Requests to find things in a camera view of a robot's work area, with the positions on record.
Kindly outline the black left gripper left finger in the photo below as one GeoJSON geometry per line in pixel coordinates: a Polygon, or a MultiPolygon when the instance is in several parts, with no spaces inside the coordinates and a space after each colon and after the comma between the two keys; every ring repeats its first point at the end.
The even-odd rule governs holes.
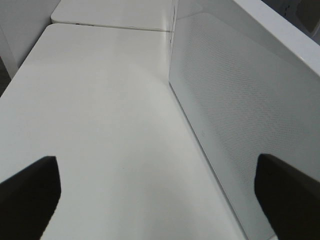
{"type": "Polygon", "coordinates": [[[39,240],[61,197],[55,156],[45,156],[0,184],[0,238],[39,240]]]}

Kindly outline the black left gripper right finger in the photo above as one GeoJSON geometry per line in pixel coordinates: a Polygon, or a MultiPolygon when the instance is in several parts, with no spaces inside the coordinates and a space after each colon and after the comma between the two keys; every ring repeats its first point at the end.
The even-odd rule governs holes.
{"type": "Polygon", "coordinates": [[[320,183],[271,154],[258,156],[254,193],[279,240],[320,238],[320,183]]]}

